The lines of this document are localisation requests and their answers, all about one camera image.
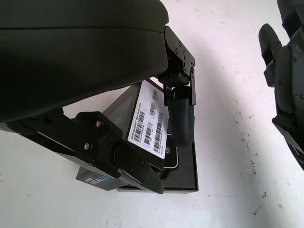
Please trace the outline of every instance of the barcode label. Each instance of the barcode label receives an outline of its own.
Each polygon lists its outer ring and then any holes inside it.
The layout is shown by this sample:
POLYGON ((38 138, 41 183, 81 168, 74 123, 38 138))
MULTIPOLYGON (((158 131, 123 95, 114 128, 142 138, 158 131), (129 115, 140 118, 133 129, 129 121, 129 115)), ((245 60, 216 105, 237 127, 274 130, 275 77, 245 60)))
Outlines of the barcode label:
POLYGON ((158 87, 142 81, 127 141, 164 159, 169 115, 162 97, 163 93, 158 87))
POLYGON ((152 99, 154 101, 157 101, 157 91, 155 91, 155 90, 153 91, 152 99))
POLYGON ((156 127, 154 149, 153 149, 157 153, 159 153, 159 149, 160 149, 161 133, 162 133, 162 113, 159 112, 157 127, 156 127))
POLYGON ((151 116, 154 116, 154 114, 155 114, 155 107, 156 107, 155 103, 151 102, 151 107, 150 107, 150 115, 151 116))
POLYGON ((153 124, 148 122, 147 130, 146 130, 146 136, 144 138, 144 143, 149 145, 149 146, 150 146, 152 127, 153 127, 153 124))
POLYGON ((139 112, 138 122, 136 125, 136 130, 134 134, 134 140, 139 143, 142 132, 143 132, 143 120, 144 120, 144 113, 142 111, 139 112))

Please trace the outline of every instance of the screw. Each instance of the screw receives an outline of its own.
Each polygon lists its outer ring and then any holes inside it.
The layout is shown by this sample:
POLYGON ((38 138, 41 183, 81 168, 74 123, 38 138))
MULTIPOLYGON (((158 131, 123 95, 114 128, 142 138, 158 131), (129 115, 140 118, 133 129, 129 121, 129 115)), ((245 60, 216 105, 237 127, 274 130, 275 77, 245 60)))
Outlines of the screw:
POLYGON ((101 122, 99 120, 97 120, 96 127, 100 127, 100 125, 101 125, 101 122))
POLYGON ((166 154, 169 154, 171 152, 169 147, 166 147, 166 154))
POLYGON ((84 145, 85 151, 87 151, 89 148, 90 148, 90 144, 86 143, 86 144, 84 145))

